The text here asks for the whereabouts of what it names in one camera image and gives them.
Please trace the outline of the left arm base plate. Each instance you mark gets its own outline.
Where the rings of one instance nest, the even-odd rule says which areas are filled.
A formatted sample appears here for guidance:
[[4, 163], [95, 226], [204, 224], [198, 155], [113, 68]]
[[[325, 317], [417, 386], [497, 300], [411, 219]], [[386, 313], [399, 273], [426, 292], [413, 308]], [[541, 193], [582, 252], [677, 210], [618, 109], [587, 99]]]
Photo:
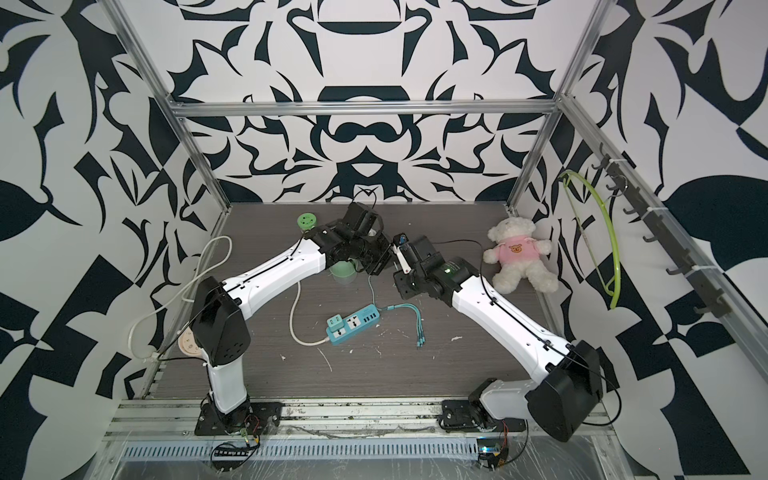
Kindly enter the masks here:
[[200, 414], [194, 429], [195, 436], [223, 436], [239, 434], [245, 430], [249, 436], [269, 433], [279, 427], [282, 419], [281, 402], [243, 403], [228, 414], [219, 412], [213, 401], [201, 402]]

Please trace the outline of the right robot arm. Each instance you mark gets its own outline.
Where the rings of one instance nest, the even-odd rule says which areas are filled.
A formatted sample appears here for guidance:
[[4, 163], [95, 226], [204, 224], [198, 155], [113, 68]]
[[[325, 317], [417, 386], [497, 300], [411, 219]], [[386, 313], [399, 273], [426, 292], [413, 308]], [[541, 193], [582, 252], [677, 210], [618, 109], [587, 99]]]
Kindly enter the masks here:
[[424, 236], [397, 235], [392, 247], [401, 297], [426, 294], [481, 326], [527, 372], [522, 381], [488, 379], [469, 396], [471, 422], [506, 419], [535, 423], [567, 442], [602, 400], [605, 379], [597, 351], [550, 332], [497, 292], [461, 257], [446, 260]]

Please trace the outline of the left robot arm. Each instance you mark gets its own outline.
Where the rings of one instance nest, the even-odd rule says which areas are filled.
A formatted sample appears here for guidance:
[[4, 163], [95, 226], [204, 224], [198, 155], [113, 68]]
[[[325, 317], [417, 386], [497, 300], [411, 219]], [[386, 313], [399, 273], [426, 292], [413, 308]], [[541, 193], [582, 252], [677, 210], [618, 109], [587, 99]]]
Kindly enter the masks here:
[[390, 239], [384, 233], [381, 216], [353, 202], [342, 218], [301, 233], [292, 246], [265, 263], [223, 281], [212, 276], [202, 280], [189, 328], [206, 363], [215, 412], [223, 418], [247, 414], [250, 399], [242, 357], [251, 338], [246, 321], [261, 307], [342, 261], [377, 275], [390, 254]]

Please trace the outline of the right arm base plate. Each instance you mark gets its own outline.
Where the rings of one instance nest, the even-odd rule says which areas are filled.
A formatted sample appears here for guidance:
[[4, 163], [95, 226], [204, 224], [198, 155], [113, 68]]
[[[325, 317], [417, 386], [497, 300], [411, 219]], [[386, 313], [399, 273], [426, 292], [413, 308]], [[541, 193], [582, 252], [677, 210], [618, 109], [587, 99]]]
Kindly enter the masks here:
[[515, 418], [494, 419], [479, 402], [443, 400], [440, 406], [441, 413], [437, 417], [438, 425], [447, 432], [501, 433], [504, 429], [509, 432], [526, 430], [524, 420]]

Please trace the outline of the teal usb power adapter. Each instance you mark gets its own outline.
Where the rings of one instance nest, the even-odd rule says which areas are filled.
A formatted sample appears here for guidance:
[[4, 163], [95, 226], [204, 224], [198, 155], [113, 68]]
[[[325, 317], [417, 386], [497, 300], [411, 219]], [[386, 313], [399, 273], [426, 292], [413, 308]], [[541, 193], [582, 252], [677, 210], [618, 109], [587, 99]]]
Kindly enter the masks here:
[[334, 332], [344, 327], [344, 320], [341, 315], [336, 314], [327, 320], [327, 325], [328, 330]]

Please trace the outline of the green cordless meat grinder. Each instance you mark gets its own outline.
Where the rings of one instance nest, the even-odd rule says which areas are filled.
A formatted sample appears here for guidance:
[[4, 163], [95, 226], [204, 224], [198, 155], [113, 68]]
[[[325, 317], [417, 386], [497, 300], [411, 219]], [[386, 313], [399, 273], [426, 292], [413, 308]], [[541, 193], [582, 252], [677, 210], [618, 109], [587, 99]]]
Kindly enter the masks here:
[[330, 269], [333, 279], [340, 285], [349, 285], [357, 277], [357, 265], [354, 261], [339, 261], [333, 264]]

